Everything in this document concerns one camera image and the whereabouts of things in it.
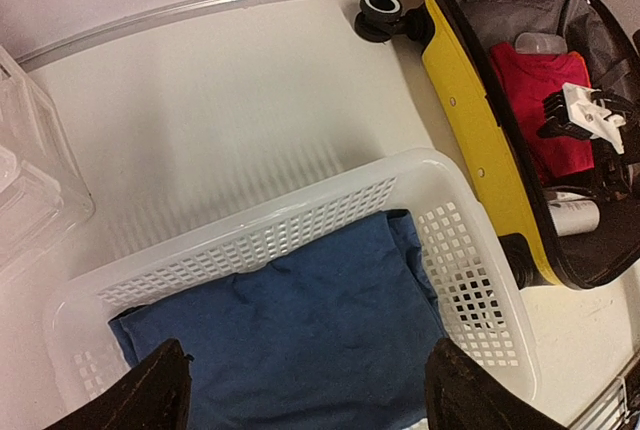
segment suitcase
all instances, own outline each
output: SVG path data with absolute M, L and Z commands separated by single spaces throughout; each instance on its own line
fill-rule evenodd
M 396 0 L 361 0 L 356 32 L 370 41 L 406 34 L 454 130 L 475 191 L 500 237 L 520 288 L 555 284 L 589 289 L 609 283 L 640 258 L 640 57 L 600 0 L 425 0 L 404 16 Z M 489 49 L 523 32 L 558 34 L 585 60 L 593 88 L 631 104 L 620 127 L 625 153 L 592 140 L 595 167 L 564 184 L 588 189 L 597 229 L 559 237 L 531 153 L 494 72 Z

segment white cylindrical container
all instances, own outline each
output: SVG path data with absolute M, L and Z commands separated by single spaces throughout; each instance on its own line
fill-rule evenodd
M 521 33 L 516 39 L 516 52 L 560 55 L 567 53 L 567 42 L 560 35 Z
M 549 211 L 559 237 L 593 232 L 600 223 L 600 210 L 591 200 L 549 202 Z

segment white plastic bin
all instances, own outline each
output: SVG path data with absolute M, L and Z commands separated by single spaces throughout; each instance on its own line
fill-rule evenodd
M 107 321 L 126 308 L 255 271 L 385 209 L 409 209 L 451 337 L 525 400 L 537 362 L 518 288 L 482 206 L 455 164 L 416 149 L 324 180 L 78 277 L 48 302 L 45 341 L 69 411 L 128 370 Z
M 0 47 L 0 266 L 93 211 L 53 102 Z

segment red cloth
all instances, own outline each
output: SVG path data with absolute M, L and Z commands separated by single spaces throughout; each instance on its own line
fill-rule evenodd
M 542 184 L 593 168 L 591 142 L 571 137 L 540 138 L 545 123 L 543 100 L 562 90 L 565 82 L 590 87 L 580 54 L 520 55 L 511 44 L 491 49 L 491 61 L 529 146 Z

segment laundry basket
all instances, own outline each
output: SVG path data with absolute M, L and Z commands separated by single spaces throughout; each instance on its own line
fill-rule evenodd
M 56 383 L 69 411 L 128 371 L 107 322 L 123 310 L 270 260 L 366 215 L 408 209 L 445 328 L 520 398 L 537 362 L 520 294 L 498 239 L 456 165 L 415 149 L 329 178 L 69 281 L 44 315 Z

